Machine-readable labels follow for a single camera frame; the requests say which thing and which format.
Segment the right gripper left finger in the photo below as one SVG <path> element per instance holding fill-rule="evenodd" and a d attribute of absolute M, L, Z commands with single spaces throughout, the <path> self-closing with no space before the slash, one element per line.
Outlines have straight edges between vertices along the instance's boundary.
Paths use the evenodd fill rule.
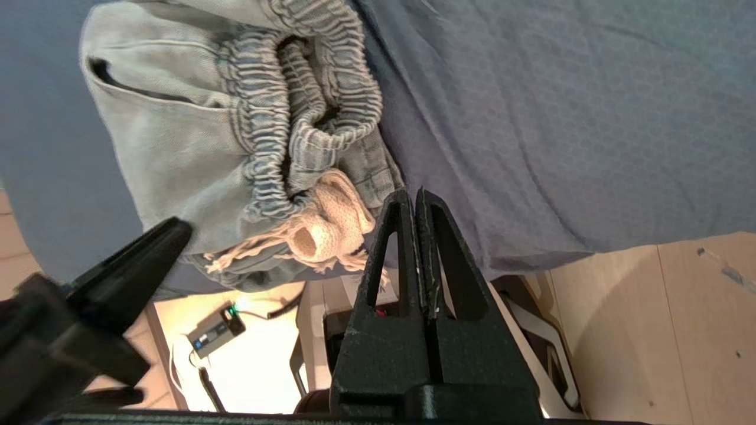
<path fill-rule="evenodd" d="M 399 314 L 380 316 L 376 299 L 389 239 L 399 251 Z M 412 204 L 405 190 L 386 198 L 330 386 L 336 417 L 400 417 L 405 395 L 429 381 Z"/>

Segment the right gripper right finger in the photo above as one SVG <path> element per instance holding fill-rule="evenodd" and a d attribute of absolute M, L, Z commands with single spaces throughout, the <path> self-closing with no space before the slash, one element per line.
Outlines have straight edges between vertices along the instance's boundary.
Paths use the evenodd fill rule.
<path fill-rule="evenodd" d="M 415 223 L 429 379 L 415 410 L 437 421 L 540 421 L 539 389 L 445 201 L 421 189 Z"/>

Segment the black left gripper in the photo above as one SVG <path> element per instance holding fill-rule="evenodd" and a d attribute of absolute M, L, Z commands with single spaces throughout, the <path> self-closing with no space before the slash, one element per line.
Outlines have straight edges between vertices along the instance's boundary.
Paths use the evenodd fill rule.
<path fill-rule="evenodd" d="M 168 218 L 79 275 L 70 293 L 40 274 L 24 280 L 2 302 L 2 423 L 143 403 L 138 385 L 151 363 L 125 331 L 192 234 Z"/>

